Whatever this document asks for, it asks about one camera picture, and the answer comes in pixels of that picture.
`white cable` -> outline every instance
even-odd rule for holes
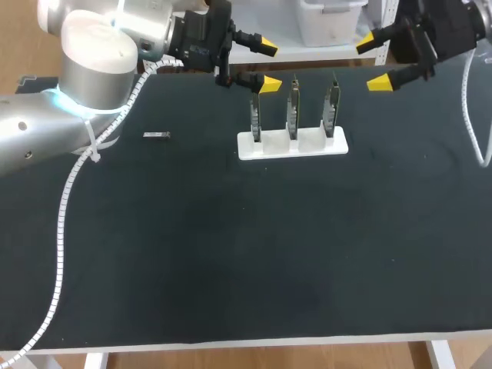
[[[461,108],[463,110],[464,124],[467,126],[467,131],[470,136],[471,144],[474,147],[475,155],[477,156],[478,164],[482,168],[486,168],[490,164],[490,158],[492,158],[492,123],[490,124],[489,142],[487,144],[487,151],[485,152],[485,159],[482,156],[482,151],[478,145],[477,136],[475,136],[475,131],[471,125],[470,116],[468,114],[468,100],[467,100],[467,90],[468,90],[468,77],[470,75],[471,62],[474,60],[475,50],[472,50],[467,55],[467,63],[464,66],[463,82],[461,84]]]
[[[111,133],[124,121],[126,116],[131,110],[131,107],[135,103],[138,95],[141,92],[144,83],[147,81],[148,77],[153,71],[156,71],[160,67],[164,66],[182,66],[182,63],[178,60],[161,60],[152,65],[145,73],[140,77],[137,84],[135,85],[133,91],[131,92],[130,98],[128,99],[126,105],[121,110],[120,115],[111,123],[111,125],[106,128],[104,132],[98,137],[96,144],[99,146],[102,142],[109,137]],[[6,369],[11,367],[16,361],[21,357],[26,355],[29,350],[39,341],[39,338],[46,332],[46,329],[52,322],[53,316],[55,315],[56,308],[58,306],[58,301],[60,299],[60,293],[62,292],[62,282],[63,282],[63,260],[64,260],[64,232],[65,232],[65,215],[67,212],[68,198],[70,197],[71,187],[75,182],[77,174],[80,172],[82,165],[85,161],[92,155],[92,146],[87,147],[80,158],[75,162],[74,167],[71,169],[68,175],[67,181],[65,182],[65,187],[63,188],[63,193],[60,201],[60,208],[58,210],[58,229],[57,229],[57,254],[56,254],[56,282],[55,282],[55,292],[53,293],[52,302],[49,306],[48,313],[43,320],[41,327],[35,333],[34,336],[29,340],[29,342],[10,360],[0,364],[0,369]]]

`metal tool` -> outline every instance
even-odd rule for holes
[[[327,138],[333,138],[335,126],[337,125],[338,105],[340,104],[340,85],[337,76],[333,74],[332,86],[328,89],[324,98],[323,127]]]
[[[294,76],[292,80],[291,93],[287,99],[287,130],[291,140],[298,139],[299,117],[301,107],[301,93],[299,81]]]
[[[251,133],[254,142],[261,142],[261,116],[260,116],[260,95],[253,94],[250,100],[251,107]]]

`table leg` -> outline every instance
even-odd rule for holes
[[[4,360],[8,360],[15,354],[0,352]],[[12,365],[12,369],[62,369],[55,357],[51,355],[26,355]]]
[[[87,354],[84,369],[106,369],[108,353]]]
[[[447,341],[427,341],[426,345],[433,369],[456,369]]]

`coiled cable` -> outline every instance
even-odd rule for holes
[[[471,144],[474,147],[475,156],[477,157],[478,164],[482,168],[486,168],[490,164],[490,158],[492,158],[492,123],[490,124],[489,142],[487,144],[487,150],[485,151],[485,158],[482,156],[482,151],[478,145],[477,136],[475,136],[475,131],[471,125],[470,116],[468,114],[468,100],[467,100],[467,90],[468,90],[468,77],[470,76],[471,62],[474,60],[475,50],[468,52],[467,62],[464,66],[463,81],[461,83],[461,108],[463,110],[464,124],[467,127],[468,134],[470,136]]]

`white storage box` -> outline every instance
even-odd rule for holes
[[[295,0],[299,29],[309,47],[351,44],[368,0]]]

